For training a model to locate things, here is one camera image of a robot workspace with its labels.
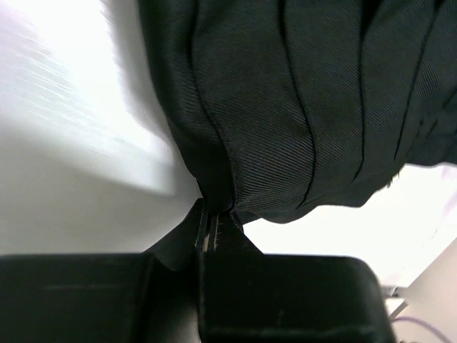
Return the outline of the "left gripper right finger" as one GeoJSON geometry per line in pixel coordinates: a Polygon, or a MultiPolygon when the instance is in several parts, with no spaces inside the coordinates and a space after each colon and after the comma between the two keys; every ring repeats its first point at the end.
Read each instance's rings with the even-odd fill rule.
{"type": "Polygon", "coordinates": [[[198,237],[202,342],[394,342],[376,275],[360,259],[262,253],[229,214],[198,237]]]}

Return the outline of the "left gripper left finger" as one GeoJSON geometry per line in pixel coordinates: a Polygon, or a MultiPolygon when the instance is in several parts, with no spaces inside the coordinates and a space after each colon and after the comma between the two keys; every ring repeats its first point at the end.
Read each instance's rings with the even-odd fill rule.
{"type": "Polygon", "coordinates": [[[133,254],[1,258],[3,342],[198,342],[196,201],[158,243],[133,254]]]}

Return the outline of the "black pleated skirt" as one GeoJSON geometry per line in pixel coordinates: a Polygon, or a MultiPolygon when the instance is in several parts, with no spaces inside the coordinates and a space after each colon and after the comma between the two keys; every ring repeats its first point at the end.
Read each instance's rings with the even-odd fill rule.
{"type": "Polygon", "coordinates": [[[159,103],[211,214],[361,207],[456,163],[454,1],[140,1],[159,103]]]}

